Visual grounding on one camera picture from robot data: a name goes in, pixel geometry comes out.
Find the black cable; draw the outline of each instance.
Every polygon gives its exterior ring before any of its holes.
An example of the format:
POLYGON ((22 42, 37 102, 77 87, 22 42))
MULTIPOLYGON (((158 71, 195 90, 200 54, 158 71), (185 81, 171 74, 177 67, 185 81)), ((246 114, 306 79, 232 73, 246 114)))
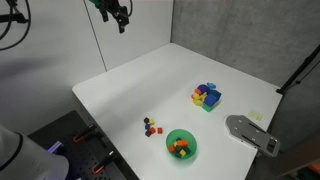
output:
POLYGON ((130 17, 132 15, 132 11, 133 11, 133 3, 132 3, 132 0, 130 0, 130 13, 129 14, 124 14, 122 12, 118 12, 120 16, 123 16, 123 17, 130 17))
POLYGON ((298 84, 301 84, 302 80, 304 80, 319 64, 320 64, 320 61, 318 61, 318 62, 307 72, 307 74, 305 74, 300 80, 297 80, 295 84, 293 84, 292 86, 288 87, 288 88, 286 89, 286 91, 289 90, 290 88, 298 85, 298 84))
POLYGON ((7 33, 9 32, 9 30, 10 30, 10 27, 11 27, 11 23, 12 23, 12 15, 13 15, 13 4, 12 4, 12 1, 13 0, 9 0, 9 6, 10 6, 10 14, 9 14, 9 21, 8 21, 8 23, 7 23, 7 27, 6 27, 6 29, 4 30, 4 32, 1 34, 1 36, 0 36, 0 40, 1 39, 3 39, 6 35, 7 35, 7 33))
POLYGON ((26 2, 27 10, 28 10, 28 26, 27 26, 27 29, 26 29, 24 35, 16 43, 14 43, 14 44, 12 44, 10 46, 4 47, 4 48, 0 48, 0 51, 7 50, 7 49, 15 47, 16 45, 20 44, 27 37, 27 35, 29 33, 29 30, 30 30, 30 26, 31 26, 31 11, 30 11, 30 6, 29 6, 28 0, 25 0, 25 2, 26 2))

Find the red block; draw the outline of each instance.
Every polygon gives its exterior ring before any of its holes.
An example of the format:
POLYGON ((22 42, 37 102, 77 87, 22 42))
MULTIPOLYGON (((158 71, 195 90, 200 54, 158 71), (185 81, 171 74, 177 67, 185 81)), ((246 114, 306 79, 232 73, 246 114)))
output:
POLYGON ((156 132, 156 129, 154 127, 150 128, 149 131, 151 132, 151 134, 154 134, 156 132))
POLYGON ((162 134, 162 128, 158 128, 158 134, 162 134))

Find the white wall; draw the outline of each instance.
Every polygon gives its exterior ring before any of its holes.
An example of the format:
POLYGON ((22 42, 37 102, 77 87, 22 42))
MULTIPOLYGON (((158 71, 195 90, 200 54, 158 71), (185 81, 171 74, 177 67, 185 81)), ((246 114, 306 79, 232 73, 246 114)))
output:
MULTIPOLYGON (((119 0, 127 6, 129 0, 119 0)), ((133 0, 133 14, 123 34, 109 15, 104 23, 99 11, 87 2, 98 42, 110 70, 170 42, 173 0, 133 0)))
MULTIPOLYGON (((0 14, 8 13, 5 1, 0 4, 0 14)), ((26 14, 24 1, 19 5, 26 14)), ((71 88, 105 72, 83 1, 30 0, 30 6, 26 40, 0 51, 0 123, 23 133, 78 109, 71 88)), ((13 23, 0 46, 20 38, 25 27, 13 23)))

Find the metal stand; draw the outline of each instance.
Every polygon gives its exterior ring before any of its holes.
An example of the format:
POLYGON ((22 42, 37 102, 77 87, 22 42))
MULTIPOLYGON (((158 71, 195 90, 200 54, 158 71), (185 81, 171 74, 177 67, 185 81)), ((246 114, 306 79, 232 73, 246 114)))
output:
POLYGON ((277 89, 277 92, 279 94, 284 95, 286 93, 287 88, 290 86, 290 84, 306 69, 306 67, 309 66, 309 64, 314 60, 314 58, 318 55, 320 52, 320 44, 318 47, 308 56, 304 62, 301 64, 301 66, 291 75, 291 77, 287 80, 286 83, 281 87, 281 89, 277 89))

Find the toy piece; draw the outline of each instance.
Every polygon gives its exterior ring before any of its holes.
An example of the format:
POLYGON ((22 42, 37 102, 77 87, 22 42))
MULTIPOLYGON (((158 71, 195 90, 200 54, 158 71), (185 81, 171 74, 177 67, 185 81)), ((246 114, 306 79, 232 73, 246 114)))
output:
POLYGON ((200 96, 200 100, 203 102, 207 97, 207 93, 203 93, 201 96, 200 96))
POLYGON ((194 99, 193 100, 193 104, 196 105, 196 106, 201 106, 202 105, 202 101, 200 99, 199 100, 194 99))
POLYGON ((179 153, 181 150, 182 150, 182 148, 179 147, 179 146, 176 146, 176 147, 174 148, 174 151, 177 152, 177 153, 179 153))
POLYGON ((179 146, 179 147, 187 147, 188 146, 188 141, 187 140, 179 140, 179 141, 177 141, 177 146, 179 146))
POLYGON ((143 121, 144 121, 144 123, 146 123, 146 124, 147 124, 147 123, 149 123, 149 118, 144 118, 144 120, 143 120, 143 121))
POLYGON ((191 150, 190 150, 188 147, 184 147, 183 150, 184 150, 187 154, 190 154, 190 153, 191 153, 191 150))
POLYGON ((150 120, 149 120, 149 124, 150 124, 150 125, 154 125, 154 120, 153 120, 153 119, 150 119, 150 120))
POLYGON ((146 126, 144 127, 146 130, 150 129, 150 124, 146 124, 146 126))
POLYGON ((207 106, 209 106, 209 107, 211 107, 211 106, 213 106, 216 102, 217 102, 218 100, 217 100, 217 98, 215 97, 215 96, 213 96, 213 95, 208 95, 207 97, 206 97, 206 99, 204 100, 204 104, 206 104, 207 106))
POLYGON ((148 131, 146 131, 145 134, 146 134, 146 136, 150 137, 152 133, 148 130, 148 131))
POLYGON ((162 134, 162 128, 158 128, 158 134, 162 134))
POLYGON ((216 85, 213 84, 213 83, 208 82, 208 83, 207 83, 207 86, 208 86, 208 88, 209 88, 210 90, 215 90, 215 89, 216 89, 216 85))
POLYGON ((182 157, 184 157, 187 153, 182 149, 182 150, 180 151, 180 154, 181 154, 182 157))
POLYGON ((168 150, 169 150, 170 152, 174 152, 174 146, 173 146, 173 145, 170 145, 170 146, 168 147, 168 150))
POLYGON ((201 84, 200 86, 198 86, 198 89, 201 91, 202 94, 208 92, 209 90, 208 86, 205 84, 201 84))
POLYGON ((214 91, 210 91, 210 94, 213 95, 214 97, 217 98, 217 101, 219 101, 220 97, 221 97, 221 93, 217 90, 214 91))
POLYGON ((191 97, 192 97, 192 99, 196 99, 196 100, 199 100, 199 99, 200 99, 200 95, 197 94, 197 93, 192 94, 191 97))
POLYGON ((149 131, 151 132, 151 134, 156 133, 156 129, 154 127, 150 128, 149 131))
POLYGON ((197 93, 197 94, 199 94, 199 95, 202 94, 201 91, 200 91, 200 89, 195 89, 194 92, 197 93))
POLYGON ((207 112, 210 112, 210 111, 212 111, 213 106, 208 106, 208 105, 206 105, 205 103, 203 103, 203 104, 202 104, 202 109, 204 109, 204 110, 207 111, 207 112))

